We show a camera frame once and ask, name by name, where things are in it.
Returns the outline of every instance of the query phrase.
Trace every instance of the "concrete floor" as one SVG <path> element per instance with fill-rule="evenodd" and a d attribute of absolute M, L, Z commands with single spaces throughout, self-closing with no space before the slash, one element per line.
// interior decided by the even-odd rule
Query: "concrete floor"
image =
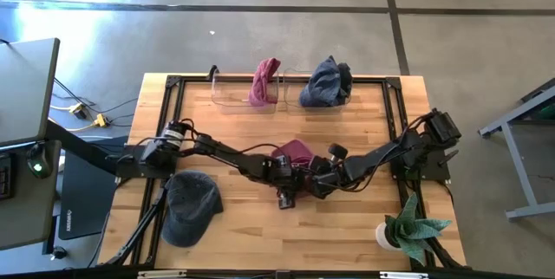
<path fill-rule="evenodd" d="M 387 6 L 386 0 L 76 1 Z M 555 8 L 554 0 L 396 1 L 422 8 Z M 555 75 L 555 16 L 400 16 L 400 22 L 410 74 L 425 77 L 431 105 L 448 111 L 463 133 L 450 169 L 468 264 L 555 276 L 555 214 L 506 221 L 505 210 L 526 204 L 524 194 L 502 135 L 483 140 L 476 133 Z M 0 9 L 0 37 L 51 36 L 62 40 L 57 77 L 100 108 L 136 97 L 145 72 L 206 72 L 213 64 L 248 72 L 268 56 L 281 59 L 282 69 L 312 70 L 333 54 L 356 74 L 399 74 L 389 15 Z M 134 105 L 127 105 L 111 114 L 133 111 Z M 52 115 L 67 127 L 81 124 L 65 114 Z M 83 134 L 127 132 L 116 127 Z M 554 201 L 555 181 L 534 180 L 538 194 Z M 65 243 L 70 258 L 52 263 L 36 245 L 2 251 L 0 273 L 83 267 L 96 238 Z"/>

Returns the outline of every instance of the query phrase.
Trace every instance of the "pink cloth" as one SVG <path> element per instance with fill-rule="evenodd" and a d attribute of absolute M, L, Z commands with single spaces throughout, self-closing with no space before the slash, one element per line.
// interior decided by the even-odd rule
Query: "pink cloth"
<path fill-rule="evenodd" d="M 298 139 L 294 139 L 287 144 L 280 146 L 279 149 L 281 149 L 281 151 L 276 149 L 271 152 L 271 156 L 276 158 L 283 155 L 283 152 L 289 156 L 293 165 L 308 167 L 312 161 L 312 157 L 314 157 L 314 154 L 310 151 L 309 147 Z"/>
<path fill-rule="evenodd" d="M 249 92 L 249 102 L 252 106 L 261 107 L 278 103 L 276 93 L 268 91 L 268 81 L 278 71 L 280 64 L 281 61 L 276 58 L 260 62 L 252 80 L 251 91 Z"/>

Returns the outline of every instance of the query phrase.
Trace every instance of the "succulent plant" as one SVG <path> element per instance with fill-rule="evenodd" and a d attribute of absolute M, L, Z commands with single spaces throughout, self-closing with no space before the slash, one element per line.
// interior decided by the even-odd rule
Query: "succulent plant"
<path fill-rule="evenodd" d="M 388 239 L 395 242 L 392 243 L 394 246 L 401 247 L 405 254 L 424 265 L 424 250 L 433 252 L 426 239 L 441 236 L 440 231 L 451 224 L 451 221 L 416 219 L 417 205 L 418 197 L 413 193 L 397 218 L 385 216 L 385 232 L 388 233 Z"/>

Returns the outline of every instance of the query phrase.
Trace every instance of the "green leaf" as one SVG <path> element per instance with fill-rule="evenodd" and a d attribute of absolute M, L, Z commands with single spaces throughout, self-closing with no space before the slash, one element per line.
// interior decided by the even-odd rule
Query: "green leaf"
<path fill-rule="evenodd" d="M 396 239 L 396 236 L 395 236 L 396 221 L 397 220 L 394 217 L 391 217 L 390 215 L 385 216 L 385 225 L 387 226 L 386 232 L 389 233 L 389 237 L 392 238 L 393 240 Z"/>
<path fill-rule="evenodd" d="M 414 232 L 406 235 L 408 239 L 426 239 L 429 237 L 441 236 L 441 233 L 434 228 L 427 226 L 425 224 L 414 224 Z"/>
<path fill-rule="evenodd" d="M 431 218 L 425 218 L 425 219 L 416 219 L 415 221 L 417 224 L 425 224 L 427 226 L 430 226 L 432 228 L 434 228 L 437 231 L 442 231 L 445 229 L 445 227 L 449 226 L 449 224 L 452 223 L 452 221 L 450 220 L 444 220 L 444 219 L 431 219 Z"/>
<path fill-rule="evenodd" d="M 399 245 L 401 250 L 411 258 L 414 258 L 420 264 L 424 265 L 424 249 L 413 240 L 405 240 L 400 238 Z"/>
<path fill-rule="evenodd" d="M 413 240 L 419 247 L 423 248 L 424 250 L 428 251 L 428 252 L 432 252 L 434 253 L 434 250 L 432 249 L 432 247 L 426 242 L 426 240 L 424 239 L 418 239 L 418 240 Z"/>
<path fill-rule="evenodd" d="M 394 217 L 391 217 L 390 215 L 386 215 L 385 216 L 385 224 L 388 227 L 391 227 L 395 224 L 396 219 Z"/>
<path fill-rule="evenodd" d="M 399 214 L 399 217 L 397 217 L 397 220 L 399 220 L 402 223 L 414 221 L 417 205 L 418 205 L 418 197 L 416 196 L 416 193 L 413 192 L 413 194 L 411 194 L 410 197 L 408 197 L 407 203 L 405 204 L 405 207 L 402 209 L 401 214 Z"/>
<path fill-rule="evenodd" d="M 399 236 L 407 237 L 408 235 L 414 233 L 416 231 L 416 226 L 414 222 L 406 222 L 404 224 L 400 224 L 401 228 L 399 229 Z"/>

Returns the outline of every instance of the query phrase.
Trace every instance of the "blue cap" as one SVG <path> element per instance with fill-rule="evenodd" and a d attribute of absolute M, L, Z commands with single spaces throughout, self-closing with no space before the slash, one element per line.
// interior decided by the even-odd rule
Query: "blue cap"
<path fill-rule="evenodd" d="M 299 96 L 303 107 L 344 105 L 350 96 L 352 75 L 346 63 L 336 64 L 333 56 L 320 62 Z"/>
<path fill-rule="evenodd" d="M 195 245 L 214 214 L 224 211 L 216 183 L 203 172 L 183 171 L 166 183 L 168 210 L 162 238 L 180 248 Z"/>

